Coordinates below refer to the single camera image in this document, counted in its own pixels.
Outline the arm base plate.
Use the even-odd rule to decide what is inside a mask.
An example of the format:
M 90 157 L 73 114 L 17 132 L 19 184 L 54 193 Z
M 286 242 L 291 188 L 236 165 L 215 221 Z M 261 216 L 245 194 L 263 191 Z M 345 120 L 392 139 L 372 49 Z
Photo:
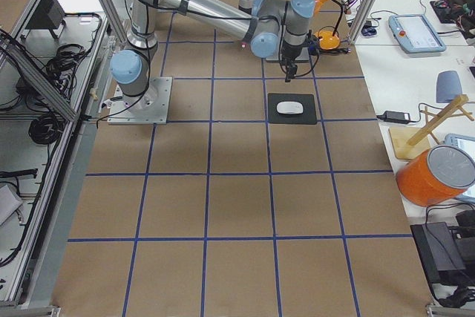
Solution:
M 112 102 L 107 122 L 112 125 L 166 124 L 172 81 L 170 76 L 151 78 L 148 91 L 135 105 L 132 104 L 137 98 L 124 97 L 116 85 L 115 95 L 120 100 Z

